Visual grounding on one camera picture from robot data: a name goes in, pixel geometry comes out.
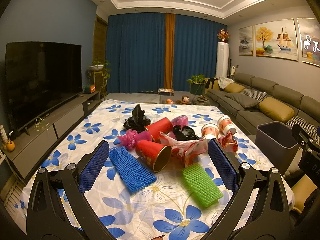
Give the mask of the green foam fruit net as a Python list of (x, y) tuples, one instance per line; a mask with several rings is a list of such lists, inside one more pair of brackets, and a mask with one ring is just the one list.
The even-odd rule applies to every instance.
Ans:
[(201, 207), (207, 208), (223, 197), (223, 193), (201, 165), (186, 166), (182, 170), (182, 176), (187, 188), (193, 193), (196, 202)]

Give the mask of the red wrapper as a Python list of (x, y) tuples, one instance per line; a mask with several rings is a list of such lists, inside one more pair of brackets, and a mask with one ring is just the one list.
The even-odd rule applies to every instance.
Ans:
[(226, 152), (236, 152), (238, 150), (238, 142), (234, 139), (232, 132), (227, 132), (218, 138), (218, 142)]

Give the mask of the blue foam fruit net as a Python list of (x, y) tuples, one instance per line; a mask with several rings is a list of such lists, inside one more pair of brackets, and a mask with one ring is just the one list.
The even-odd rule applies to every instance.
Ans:
[(109, 158), (130, 194), (135, 194), (157, 180), (156, 176), (124, 146), (112, 148)]

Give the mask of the red white plastic bag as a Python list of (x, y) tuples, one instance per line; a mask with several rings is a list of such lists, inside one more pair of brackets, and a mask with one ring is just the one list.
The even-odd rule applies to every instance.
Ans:
[(207, 139), (178, 141), (163, 132), (158, 135), (161, 144), (171, 146), (173, 156), (177, 157), (184, 167), (192, 165), (197, 156), (208, 150)]

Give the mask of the white apple paper cup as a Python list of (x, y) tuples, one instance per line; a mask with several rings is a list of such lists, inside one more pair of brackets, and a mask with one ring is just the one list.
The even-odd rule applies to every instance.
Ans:
[(231, 118), (228, 115), (224, 115), (217, 121), (217, 126), (220, 130), (220, 132), (223, 135), (227, 135), (227, 133), (231, 133), (232, 135), (235, 135), (236, 133), (236, 127), (231, 121)]

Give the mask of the pink plastic bag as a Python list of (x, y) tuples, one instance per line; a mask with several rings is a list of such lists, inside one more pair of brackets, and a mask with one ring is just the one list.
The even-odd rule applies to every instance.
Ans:
[(152, 136), (149, 131), (142, 131), (138, 133), (136, 130), (128, 129), (124, 135), (118, 137), (120, 144), (127, 150), (132, 150), (136, 147), (137, 142), (146, 140), (152, 141)]
[(183, 128), (184, 126), (188, 126), (189, 120), (186, 115), (180, 115), (171, 120), (172, 126), (180, 126)]

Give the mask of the black plastic bag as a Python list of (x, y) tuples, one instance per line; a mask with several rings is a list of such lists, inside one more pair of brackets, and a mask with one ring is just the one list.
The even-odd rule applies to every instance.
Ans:
[(151, 120), (145, 115), (145, 111), (137, 104), (132, 111), (132, 116), (125, 119), (123, 127), (126, 130), (133, 130), (137, 133), (144, 132), (146, 126), (151, 124)]
[(199, 140), (200, 137), (198, 137), (195, 134), (195, 131), (189, 127), (189, 126), (183, 126), (176, 125), (173, 127), (172, 130), (176, 140), (178, 141), (189, 141), (189, 140)]

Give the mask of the red gold paper cup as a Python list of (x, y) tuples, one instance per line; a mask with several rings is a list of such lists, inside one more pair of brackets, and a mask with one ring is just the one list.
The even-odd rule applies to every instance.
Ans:
[(172, 148), (153, 141), (141, 140), (137, 142), (136, 153), (153, 172), (159, 172), (168, 164)]

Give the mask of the patterned cushion near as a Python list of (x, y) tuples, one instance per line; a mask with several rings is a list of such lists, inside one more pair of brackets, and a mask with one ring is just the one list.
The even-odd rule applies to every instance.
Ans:
[(308, 135), (314, 140), (314, 142), (319, 145), (319, 135), (317, 134), (317, 127), (310, 122), (304, 120), (300, 116), (296, 115), (289, 119), (286, 122), (286, 125), (289, 127), (293, 127), (294, 124), (298, 124), (301, 128), (303, 128)]

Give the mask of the floral blue tablecloth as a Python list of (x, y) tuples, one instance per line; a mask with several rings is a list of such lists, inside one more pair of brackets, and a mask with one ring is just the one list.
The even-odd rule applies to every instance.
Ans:
[[(54, 151), (42, 161), (41, 167), (48, 171), (62, 170), (69, 163), (77, 163), (83, 155), (91, 153), (105, 139), (110, 148), (119, 144), (118, 136), (124, 135), (123, 123), (132, 116), (136, 103), (106, 100), (89, 117), (85, 118)], [(140, 104), (151, 123), (167, 117), (169, 120), (186, 115), (189, 126), (197, 136), (201, 128), (215, 123), (223, 113), (214, 106)], [(259, 148), (236, 126), (239, 162), (247, 162), (257, 170), (268, 171), (273, 164)], [(85, 193), (91, 207), (102, 219), (107, 229), (117, 239), (152, 239), (164, 235), (163, 239), (201, 239), (217, 220), (232, 191), (223, 185), (208, 153), (199, 155), (199, 163), (222, 192), (223, 197), (214, 205), (204, 209), (186, 190), (182, 166), (177, 158), (160, 172), (150, 186), (130, 194), (119, 173), (108, 158), (92, 189)]]

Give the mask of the mustard cushion far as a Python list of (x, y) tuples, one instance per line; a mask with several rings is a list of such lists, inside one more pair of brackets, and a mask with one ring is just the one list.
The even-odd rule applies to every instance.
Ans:
[(224, 91), (227, 93), (240, 93), (242, 92), (246, 87), (243, 85), (240, 85), (238, 83), (230, 83)]

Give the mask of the potted green plant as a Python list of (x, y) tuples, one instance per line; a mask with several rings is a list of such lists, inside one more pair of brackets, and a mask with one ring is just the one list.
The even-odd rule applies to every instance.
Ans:
[(190, 93), (193, 95), (203, 96), (205, 93), (205, 77), (203, 74), (193, 75), (187, 80), (190, 85)]

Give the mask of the plant on stand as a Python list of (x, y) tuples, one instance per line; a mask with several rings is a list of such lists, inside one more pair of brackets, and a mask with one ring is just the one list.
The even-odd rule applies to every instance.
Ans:
[(107, 83), (111, 77), (111, 67), (107, 60), (94, 60), (88, 69), (90, 82), (95, 85), (95, 90), (100, 93), (100, 97), (107, 96)]

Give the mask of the white standing air conditioner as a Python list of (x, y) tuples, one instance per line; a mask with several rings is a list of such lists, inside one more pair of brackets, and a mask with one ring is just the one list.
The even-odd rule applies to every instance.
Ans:
[(215, 77), (227, 77), (229, 60), (229, 44), (226, 42), (217, 43), (216, 73)]

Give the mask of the purple right painting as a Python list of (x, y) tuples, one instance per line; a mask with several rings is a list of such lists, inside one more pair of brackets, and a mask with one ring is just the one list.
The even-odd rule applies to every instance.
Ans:
[(319, 67), (319, 22), (315, 18), (297, 18), (297, 23), (302, 47), (302, 61)]

